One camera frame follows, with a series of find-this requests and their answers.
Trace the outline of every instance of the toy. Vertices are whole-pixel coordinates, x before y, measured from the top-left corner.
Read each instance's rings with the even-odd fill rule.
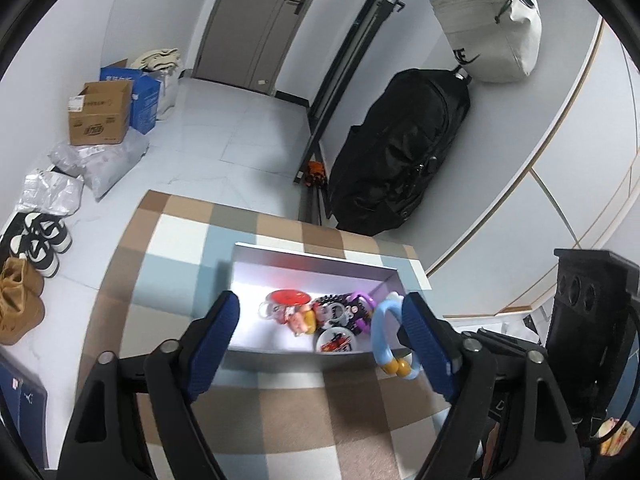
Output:
[[[337,326],[323,332],[316,342],[317,352],[353,352],[356,339],[350,330]]]
[[[354,323],[362,332],[369,334],[371,332],[371,313],[376,307],[376,302],[369,294],[360,290],[351,294],[347,298],[347,301],[359,301],[361,306],[364,307],[364,312],[360,310],[357,315],[354,316]]]
[[[316,313],[318,324],[322,330],[342,326],[355,335],[369,331],[369,311],[363,303],[373,300],[363,292],[353,294],[337,294],[317,298],[311,308]]]
[[[316,314],[313,310],[309,309],[303,314],[303,319],[305,320],[307,329],[306,334],[313,334],[318,329],[318,323],[316,321]]]
[[[420,372],[420,361],[412,351],[411,364],[404,358],[396,358],[391,352],[385,335],[385,314],[389,311],[402,324],[402,300],[397,292],[389,294],[373,312],[371,320],[371,347],[373,357],[380,368],[388,375],[397,375],[403,379],[415,379]]]
[[[311,296],[301,290],[291,288],[274,290],[269,294],[265,301],[260,304],[258,314],[263,319],[273,319],[278,324],[287,325],[295,336],[299,336],[310,332],[309,323],[305,319],[309,319],[308,312],[311,308],[308,306]]]

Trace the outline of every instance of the plastic bag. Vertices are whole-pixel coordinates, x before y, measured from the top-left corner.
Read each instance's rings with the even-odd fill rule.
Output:
[[[162,68],[160,70],[154,70],[153,72],[147,72],[147,75],[151,76],[160,82],[160,97],[158,98],[158,114],[156,119],[158,121],[164,121],[171,117],[174,112],[175,102],[178,99],[178,79],[182,73],[182,63],[178,58],[178,65],[169,68]]]
[[[33,170],[24,179],[16,211],[66,216],[80,207],[82,179],[55,171]]]
[[[149,147],[149,140],[129,128],[120,144],[69,146],[61,143],[50,153],[50,160],[65,173],[82,175],[96,200],[133,168]]]

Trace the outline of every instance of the cardboard box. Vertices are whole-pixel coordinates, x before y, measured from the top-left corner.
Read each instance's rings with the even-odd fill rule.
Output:
[[[68,103],[70,144],[122,142],[129,127],[131,87],[131,81],[85,83]]]
[[[100,69],[100,81],[131,80],[131,114],[129,124],[141,134],[146,134],[156,126],[160,82],[142,70],[123,68],[122,62]]]

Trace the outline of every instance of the white tile floor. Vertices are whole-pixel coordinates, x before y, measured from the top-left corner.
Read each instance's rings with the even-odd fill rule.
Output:
[[[46,281],[46,316],[5,347],[47,389],[47,450],[56,467],[74,405],[78,364],[97,289],[148,189],[297,219],[302,186],[292,183],[309,136],[305,109],[206,81],[180,81],[171,118],[148,134],[150,148],[96,203],[85,189],[66,221],[74,239]]]

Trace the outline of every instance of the white cabinet door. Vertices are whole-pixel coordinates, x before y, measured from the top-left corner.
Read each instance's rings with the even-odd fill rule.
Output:
[[[636,117],[625,57],[605,26],[587,79],[534,169],[578,240],[626,182],[636,156]],[[586,246],[601,233],[591,230]]]
[[[573,237],[529,174],[491,219],[429,280],[440,316],[496,314],[556,263]]]

